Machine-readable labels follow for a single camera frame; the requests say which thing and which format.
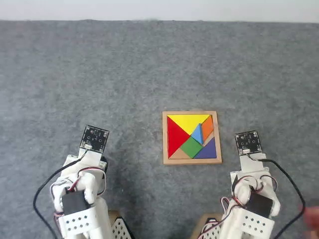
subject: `white wall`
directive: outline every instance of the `white wall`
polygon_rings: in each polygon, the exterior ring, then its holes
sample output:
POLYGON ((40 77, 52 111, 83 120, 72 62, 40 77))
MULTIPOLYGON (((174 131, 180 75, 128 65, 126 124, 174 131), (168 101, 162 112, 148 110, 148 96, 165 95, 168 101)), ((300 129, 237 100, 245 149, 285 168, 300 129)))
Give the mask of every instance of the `white wall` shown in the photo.
POLYGON ((319 22, 319 0, 0 0, 0 19, 319 22))

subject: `gray carpet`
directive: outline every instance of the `gray carpet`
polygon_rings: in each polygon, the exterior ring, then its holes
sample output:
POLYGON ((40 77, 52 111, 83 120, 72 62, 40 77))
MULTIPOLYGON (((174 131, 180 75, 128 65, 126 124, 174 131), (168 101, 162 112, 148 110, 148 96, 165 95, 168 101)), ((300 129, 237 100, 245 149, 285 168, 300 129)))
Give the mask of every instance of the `gray carpet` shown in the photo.
MULTIPOLYGON (((319 25, 221 22, 0 22, 1 238, 50 233, 32 210, 39 185, 77 154, 85 124, 111 131, 108 190, 137 239, 186 239, 221 212, 234 134, 256 129, 264 151, 318 201, 319 25), (163 166, 161 112, 216 110, 222 165, 163 166)), ((300 201, 273 165, 282 210, 300 201)), ((38 206, 52 220, 48 188, 38 206)), ((303 237, 299 220, 282 238, 303 237)))

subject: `purple triangle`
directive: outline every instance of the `purple triangle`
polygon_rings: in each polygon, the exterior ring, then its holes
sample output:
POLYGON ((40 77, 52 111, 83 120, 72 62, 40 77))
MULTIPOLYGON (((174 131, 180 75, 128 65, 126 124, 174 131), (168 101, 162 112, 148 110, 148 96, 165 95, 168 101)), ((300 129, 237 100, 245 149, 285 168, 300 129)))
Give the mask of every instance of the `purple triangle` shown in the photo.
POLYGON ((215 138, 212 138, 208 144, 202 148, 194 158, 217 158, 215 138))

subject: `human hand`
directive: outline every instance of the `human hand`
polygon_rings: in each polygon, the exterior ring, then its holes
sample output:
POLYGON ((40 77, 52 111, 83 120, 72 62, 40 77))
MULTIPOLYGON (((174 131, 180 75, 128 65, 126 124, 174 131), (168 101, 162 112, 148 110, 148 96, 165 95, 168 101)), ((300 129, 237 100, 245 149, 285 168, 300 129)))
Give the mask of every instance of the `human hand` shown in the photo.
POLYGON ((307 233, 309 239, 319 239, 319 207, 306 208, 305 222, 311 232, 307 233))

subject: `green square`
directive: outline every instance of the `green square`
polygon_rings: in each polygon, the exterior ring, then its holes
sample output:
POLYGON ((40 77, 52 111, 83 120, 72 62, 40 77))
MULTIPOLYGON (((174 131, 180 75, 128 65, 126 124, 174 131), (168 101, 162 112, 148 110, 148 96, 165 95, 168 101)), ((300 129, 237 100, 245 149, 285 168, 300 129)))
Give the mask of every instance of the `green square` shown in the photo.
POLYGON ((203 148, 200 143, 198 143, 192 137, 180 147, 190 158, 194 158, 198 152, 203 148))

